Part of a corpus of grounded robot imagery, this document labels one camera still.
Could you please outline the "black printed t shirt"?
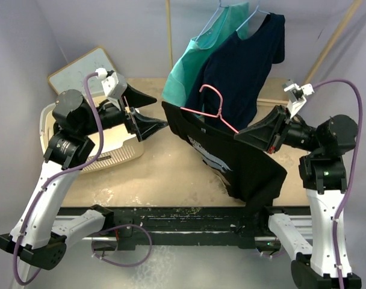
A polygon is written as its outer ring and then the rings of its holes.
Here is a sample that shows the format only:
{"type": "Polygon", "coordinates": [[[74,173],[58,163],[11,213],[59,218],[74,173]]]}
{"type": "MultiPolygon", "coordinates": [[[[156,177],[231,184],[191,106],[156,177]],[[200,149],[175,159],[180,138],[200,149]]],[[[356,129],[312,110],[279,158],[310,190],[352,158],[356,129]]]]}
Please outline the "black printed t shirt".
{"type": "Polygon", "coordinates": [[[287,171],[274,159],[188,111],[164,101],[161,105],[171,132],[198,151],[202,161],[221,178],[228,195],[245,202],[248,212],[272,205],[279,197],[287,171]]]}

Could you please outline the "navy blue t shirt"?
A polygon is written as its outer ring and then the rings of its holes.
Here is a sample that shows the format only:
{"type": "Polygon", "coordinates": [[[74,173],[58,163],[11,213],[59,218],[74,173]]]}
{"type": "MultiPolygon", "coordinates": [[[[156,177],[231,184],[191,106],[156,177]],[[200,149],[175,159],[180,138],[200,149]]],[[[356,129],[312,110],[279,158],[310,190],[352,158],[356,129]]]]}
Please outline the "navy blue t shirt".
{"type": "Polygon", "coordinates": [[[266,15],[246,39],[232,33],[204,62],[185,107],[209,114],[219,130],[242,130],[257,113],[258,95],[274,64],[285,59],[285,18],[266,15]]]}

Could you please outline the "blue wire hanger navy shirt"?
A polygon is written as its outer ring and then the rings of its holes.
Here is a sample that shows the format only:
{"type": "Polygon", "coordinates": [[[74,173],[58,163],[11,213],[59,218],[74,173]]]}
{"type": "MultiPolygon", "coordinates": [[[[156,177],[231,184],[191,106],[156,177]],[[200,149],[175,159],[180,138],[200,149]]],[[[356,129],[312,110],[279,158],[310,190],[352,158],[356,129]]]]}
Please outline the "blue wire hanger navy shirt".
{"type": "Polygon", "coordinates": [[[258,0],[257,5],[256,5],[255,9],[253,10],[253,12],[243,23],[241,23],[241,25],[236,29],[236,31],[239,32],[239,30],[242,29],[242,27],[245,26],[245,24],[247,24],[248,21],[250,21],[251,18],[253,18],[254,15],[256,15],[257,13],[270,14],[270,12],[267,12],[267,11],[264,11],[261,9],[261,0],[258,0]]]}

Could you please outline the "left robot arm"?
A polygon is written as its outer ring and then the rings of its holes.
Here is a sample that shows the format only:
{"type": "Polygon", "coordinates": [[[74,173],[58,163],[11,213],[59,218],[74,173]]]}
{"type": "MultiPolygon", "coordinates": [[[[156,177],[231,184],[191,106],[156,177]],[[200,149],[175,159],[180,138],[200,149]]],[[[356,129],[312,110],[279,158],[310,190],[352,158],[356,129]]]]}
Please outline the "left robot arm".
{"type": "Polygon", "coordinates": [[[70,89],[58,95],[52,111],[55,134],[44,153],[39,181],[22,217],[7,234],[0,235],[0,249],[29,265],[51,270],[66,249],[91,234],[108,236],[114,230],[114,213],[93,205],[64,225],[54,225],[63,199],[82,169],[91,163],[95,143],[90,135],[102,129],[124,125],[143,141],[165,128],[164,120],[146,117],[134,108],[117,108],[112,101],[95,107],[81,92],[70,89]]]}

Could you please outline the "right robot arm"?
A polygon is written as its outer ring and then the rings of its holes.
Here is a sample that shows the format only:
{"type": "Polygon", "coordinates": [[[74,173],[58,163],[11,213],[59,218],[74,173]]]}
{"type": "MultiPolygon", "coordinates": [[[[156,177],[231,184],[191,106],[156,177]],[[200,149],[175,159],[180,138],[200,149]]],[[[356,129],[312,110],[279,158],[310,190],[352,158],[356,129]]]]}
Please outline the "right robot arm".
{"type": "Polygon", "coordinates": [[[312,243],[285,213],[258,220],[264,235],[277,236],[291,258],[297,288],[361,288],[346,250],[343,207],[349,195],[343,155],[356,147],[357,123],[339,114],[314,128],[282,105],[234,139],[273,154],[282,145],[307,151],[299,159],[299,175],[309,201],[312,243]]]}

